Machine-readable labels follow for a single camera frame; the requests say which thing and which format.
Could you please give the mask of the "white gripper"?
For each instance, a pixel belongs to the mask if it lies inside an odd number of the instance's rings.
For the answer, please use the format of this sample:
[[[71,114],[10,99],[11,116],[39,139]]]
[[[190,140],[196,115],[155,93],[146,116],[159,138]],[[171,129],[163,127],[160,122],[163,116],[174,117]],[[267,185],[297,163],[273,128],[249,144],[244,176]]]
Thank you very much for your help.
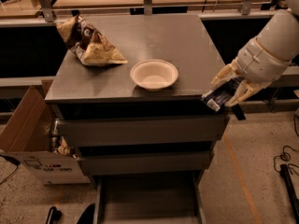
[[[220,70],[210,85],[217,89],[235,77],[244,77],[246,80],[240,82],[233,97],[225,103],[232,107],[267,88],[270,82],[278,80],[290,65],[291,59],[291,50],[284,49],[281,42],[265,45],[255,36],[237,53],[237,59]]]

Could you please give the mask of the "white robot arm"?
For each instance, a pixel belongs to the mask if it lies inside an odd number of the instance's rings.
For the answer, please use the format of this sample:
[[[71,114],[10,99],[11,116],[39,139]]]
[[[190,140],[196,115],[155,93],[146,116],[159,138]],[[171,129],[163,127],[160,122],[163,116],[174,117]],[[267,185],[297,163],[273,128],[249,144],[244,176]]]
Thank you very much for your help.
[[[265,27],[211,81],[213,89],[241,77],[235,94],[225,103],[238,105],[278,80],[299,54],[299,0],[285,0]]]

